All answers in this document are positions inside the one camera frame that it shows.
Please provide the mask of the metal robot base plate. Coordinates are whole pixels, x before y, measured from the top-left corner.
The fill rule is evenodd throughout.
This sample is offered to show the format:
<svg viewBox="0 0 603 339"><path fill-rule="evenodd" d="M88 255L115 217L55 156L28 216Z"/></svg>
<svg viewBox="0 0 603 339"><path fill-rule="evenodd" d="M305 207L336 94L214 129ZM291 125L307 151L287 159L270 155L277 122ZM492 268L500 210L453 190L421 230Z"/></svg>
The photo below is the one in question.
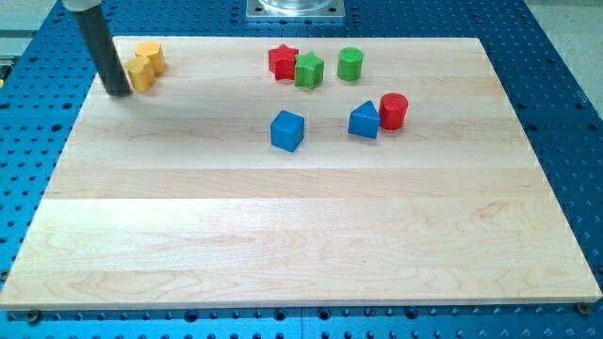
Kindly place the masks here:
<svg viewBox="0 0 603 339"><path fill-rule="evenodd" d="M344 0L246 0L246 16L253 19L343 18Z"/></svg>

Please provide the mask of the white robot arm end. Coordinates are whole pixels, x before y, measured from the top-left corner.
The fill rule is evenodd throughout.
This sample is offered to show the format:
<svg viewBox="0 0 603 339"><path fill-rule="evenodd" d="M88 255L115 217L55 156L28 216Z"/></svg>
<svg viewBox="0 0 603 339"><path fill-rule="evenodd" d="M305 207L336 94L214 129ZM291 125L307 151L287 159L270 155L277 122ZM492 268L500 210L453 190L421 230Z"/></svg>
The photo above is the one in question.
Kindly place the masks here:
<svg viewBox="0 0 603 339"><path fill-rule="evenodd" d="M102 0L62 0L62 2L66 9L81 12L100 6Z"/></svg>

